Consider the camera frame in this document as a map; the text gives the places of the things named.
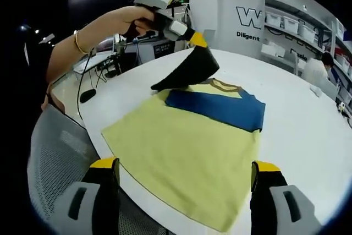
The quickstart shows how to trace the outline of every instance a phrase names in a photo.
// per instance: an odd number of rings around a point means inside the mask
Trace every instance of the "computer mouse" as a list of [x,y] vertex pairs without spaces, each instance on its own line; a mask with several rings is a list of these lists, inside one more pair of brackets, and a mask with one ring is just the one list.
[[79,97],[79,102],[81,102],[81,103],[87,102],[89,99],[94,97],[96,93],[97,93],[97,91],[95,89],[90,89],[90,90],[83,92],[81,94],[81,96]]

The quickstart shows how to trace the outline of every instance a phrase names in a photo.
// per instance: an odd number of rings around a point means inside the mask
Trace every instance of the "white wall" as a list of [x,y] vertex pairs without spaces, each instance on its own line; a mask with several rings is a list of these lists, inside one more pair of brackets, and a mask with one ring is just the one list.
[[218,0],[190,0],[194,28],[204,32],[216,30],[218,23]]
[[[291,6],[303,10],[306,5],[307,12],[313,17],[325,20],[332,17],[323,6],[314,0],[281,0]],[[215,30],[213,48],[226,50],[251,56],[260,57],[261,42],[264,29],[260,30],[243,27],[239,21],[236,6],[257,9],[264,12],[264,0],[190,0],[191,11],[196,29],[204,32],[206,29]],[[248,41],[237,37],[237,31],[247,32],[259,36],[261,41]]]

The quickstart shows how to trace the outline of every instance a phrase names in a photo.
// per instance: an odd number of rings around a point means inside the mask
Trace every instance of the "yellow band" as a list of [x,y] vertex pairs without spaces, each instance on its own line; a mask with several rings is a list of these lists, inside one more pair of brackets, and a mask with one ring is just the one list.
[[83,54],[88,54],[87,52],[83,51],[83,50],[81,49],[81,47],[79,47],[79,45],[78,45],[78,40],[77,40],[78,33],[79,33],[79,30],[75,33],[75,44],[76,44],[76,47],[77,47],[77,49],[79,49],[79,51],[80,51],[81,53],[83,53]]
[[254,161],[258,166],[259,172],[280,172],[280,168],[269,162]]
[[204,40],[202,33],[195,32],[190,39],[190,42],[193,43],[194,45],[201,46],[206,48],[207,47],[207,42]]
[[110,157],[106,159],[101,159],[96,162],[94,162],[90,168],[111,168],[113,162],[115,161],[116,157]]

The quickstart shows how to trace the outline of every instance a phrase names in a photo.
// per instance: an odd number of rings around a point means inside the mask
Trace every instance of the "desk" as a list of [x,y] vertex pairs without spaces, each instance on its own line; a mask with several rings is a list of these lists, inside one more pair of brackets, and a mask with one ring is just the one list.
[[[101,130],[148,99],[152,95],[150,86],[168,75],[190,52],[173,53],[116,76],[80,105],[88,134],[101,157],[112,156]],[[258,159],[277,165],[287,182],[315,204],[320,222],[326,223],[346,195],[352,172],[352,130],[338,114],[335,102],[325,94],[316,97],[309,83],[268,63],[225,51],[212,52],[220,65],[214,77],[241,85],[266,103]],[[120,181],[134,202],[170,231],[215,234],[157,199],[123,167]],[[250,195],[232,234],[250,234]]]
[[89,62],[88,62],[88,65],[87,65],[85,72],[83,72],[83,71],[84,71],[84,68],[86,67],[88,58],[86,60],[79,62],[77,65],[75,65],[73,68],[73,71],[78,74],[84,74],[84,73],[88,72],[90,69],[97,66],[98,64],[106,61],[107,58],[112,54],[113,54],[113,52],[111,52],[111,51],[99,52],[95,56],[93,56],[92,58],[89,59]]

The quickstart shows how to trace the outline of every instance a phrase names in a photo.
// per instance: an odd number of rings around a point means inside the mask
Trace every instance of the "blue sleeve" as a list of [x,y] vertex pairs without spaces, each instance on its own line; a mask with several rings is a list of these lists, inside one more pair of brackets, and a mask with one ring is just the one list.
[[244,99],[200,92],[172,90],[167,106],[204,115],[216,121],[253,132],[263,128],[265,104],[254,96]]

